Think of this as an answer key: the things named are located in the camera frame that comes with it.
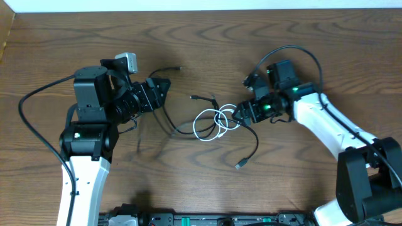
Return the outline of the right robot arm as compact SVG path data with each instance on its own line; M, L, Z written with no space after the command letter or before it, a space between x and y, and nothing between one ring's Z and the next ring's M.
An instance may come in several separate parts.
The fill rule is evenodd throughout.
M253 72L243 84L254 98L237 105L232 117L250 125L275 123L283 114L305 126L337 160L335 199L313 211L317 225L382 224L401 208L401 145L362 130L337 110L313 83L302 83L289 60Z

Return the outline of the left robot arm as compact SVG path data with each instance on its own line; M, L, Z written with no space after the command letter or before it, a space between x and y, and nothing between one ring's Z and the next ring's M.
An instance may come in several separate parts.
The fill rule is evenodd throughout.
M60 135L63 186L58 225L97 225L118 125L162 107L171 82L147 78L132 82L136 57L121 54L74 74L77 121Z

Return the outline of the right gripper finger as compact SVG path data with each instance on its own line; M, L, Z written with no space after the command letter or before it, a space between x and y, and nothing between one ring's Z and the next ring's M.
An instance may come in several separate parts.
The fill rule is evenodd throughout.
M232 118L239 122L243 126L250 126L251 125L251 119L249 117L242 117L242 116L235 116L234 114L232 115Z
M232 116L249 116L249 102L237 104Z

